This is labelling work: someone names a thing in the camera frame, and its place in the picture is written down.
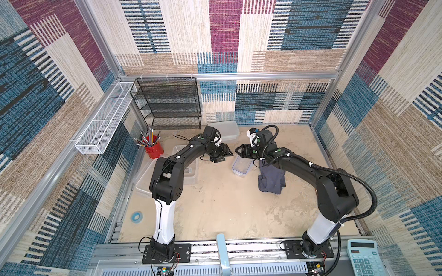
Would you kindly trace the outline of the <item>small blue-rimmed lunch box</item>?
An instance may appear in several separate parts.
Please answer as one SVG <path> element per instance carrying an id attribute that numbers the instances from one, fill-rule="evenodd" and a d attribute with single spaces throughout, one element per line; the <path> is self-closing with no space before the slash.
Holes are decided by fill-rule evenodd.
<path id="1" fill-rule="evenodd" d="M 245 177 L 253 167 L 252 159 L 242 158 L 237 155 L 237 158 L 232 166 L 232 171 L 235 175 Z"/>

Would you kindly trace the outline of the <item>lidded green-tinted lunch box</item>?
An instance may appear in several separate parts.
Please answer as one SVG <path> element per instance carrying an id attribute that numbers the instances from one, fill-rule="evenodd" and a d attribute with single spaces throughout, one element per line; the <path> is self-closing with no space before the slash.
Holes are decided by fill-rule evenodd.
<path id="1" fill-rule="evenodd" d="M 224 143 L 236 141 L 240 136 L 240 130 L 235 121 L 210 123 L 208 126 L 214 127 L 221 133 L 222 142 Z"/>

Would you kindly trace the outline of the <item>dark blue cloth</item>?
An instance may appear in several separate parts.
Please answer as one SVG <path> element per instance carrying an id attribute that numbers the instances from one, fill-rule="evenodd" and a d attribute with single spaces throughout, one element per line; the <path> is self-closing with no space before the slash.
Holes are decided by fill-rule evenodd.
<path id="1" fill-rule="evenodd" d="M 285 170 L 277 169 L 275 166 L 263 166 L 258 176 L 258 189 L 260 192 L 281 194 L 286 187 Z"/>

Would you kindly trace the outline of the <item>large clear plastic lunch box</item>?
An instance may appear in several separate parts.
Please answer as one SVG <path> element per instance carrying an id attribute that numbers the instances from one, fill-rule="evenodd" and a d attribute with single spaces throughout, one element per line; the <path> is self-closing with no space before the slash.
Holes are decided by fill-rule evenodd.
<path id="1" fill-rule="evenodd" d="M 185 145 L 175 146 L 172 150 L 172 155 L 177 154 L 185 148 Z M 199 175 L 199 159 L 194 160 L 186 169 L 184 173 L 184 185 L 196 185 Z"/>

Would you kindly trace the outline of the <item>clear lunch box lid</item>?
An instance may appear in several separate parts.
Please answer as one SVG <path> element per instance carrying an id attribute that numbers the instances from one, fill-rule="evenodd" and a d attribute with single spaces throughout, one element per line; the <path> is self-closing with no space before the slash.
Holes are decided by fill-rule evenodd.
<path id="1" fill-rule="evenodd" d="M 150 183 L 152 180 L 155 165 L 158 159 L 153 159 L 149 163 L 146 163 L 137 172 L 135 176 L 135 191 L 145 197 L 152 197 L 152 192 L 150 191 Z"/>

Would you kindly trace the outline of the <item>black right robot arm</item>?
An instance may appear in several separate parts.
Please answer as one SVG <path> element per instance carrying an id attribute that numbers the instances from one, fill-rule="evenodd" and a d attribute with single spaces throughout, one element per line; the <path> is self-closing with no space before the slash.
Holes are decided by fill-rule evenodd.
<path id="1" fill-rule="evenodd" d="M 268 127 L 261 131 L 251 128 L 246 134 L 250 142 L 236 148 L 240 157 L 259 160 L 265 166 L 289 172 L 317 191 L 317 207 L 320 213 L 303 234 L 301 248 L 307 258 L 319 255 L 341 227 L 342 219 L 359 204 L 351 180 L 344 170 L 320 167 L 286 147 L 279 147 L 275 142 L 277 134 L 272 134 Z"/>

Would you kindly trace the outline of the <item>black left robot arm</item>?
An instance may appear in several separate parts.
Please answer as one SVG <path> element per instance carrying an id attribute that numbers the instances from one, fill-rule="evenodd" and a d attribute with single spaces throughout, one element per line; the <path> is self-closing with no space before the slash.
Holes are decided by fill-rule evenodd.
<path id="1" fill-rule="evenodd" d="M 160 157 L 155 162 L 149 189 L 155 203 L 155 231 L 151 239 L 154 254 L 170 259 L 174 254 L 173 226 L 175 205 L 184 189 L 185 169 L 203 155 L 213 163 L 233 156 L 228 145 L 197 135 L 177 154 Z"/>

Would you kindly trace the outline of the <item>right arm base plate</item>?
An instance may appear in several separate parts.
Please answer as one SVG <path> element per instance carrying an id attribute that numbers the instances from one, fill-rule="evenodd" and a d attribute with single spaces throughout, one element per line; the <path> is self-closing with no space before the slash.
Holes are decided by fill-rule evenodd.
<path id="1" fill-rule="evenodd" d="M 315 244 L 309 240 L 285 240 L 280 245 L 287 259 L 323 259 L 324 256 L 327 258 L 335 256 L 328 240 L 322 244 Z"/>

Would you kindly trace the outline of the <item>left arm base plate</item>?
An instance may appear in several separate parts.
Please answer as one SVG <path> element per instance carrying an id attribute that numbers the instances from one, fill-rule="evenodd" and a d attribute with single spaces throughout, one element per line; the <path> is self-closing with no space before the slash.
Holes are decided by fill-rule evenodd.
<path id="1" fill-rule="evenodd" d="M 171 245 L 156 243 L 145 247 L 142 263 L 144 265 L 190 263 L 191 253 L 190 243 L 172 243 Z"/>

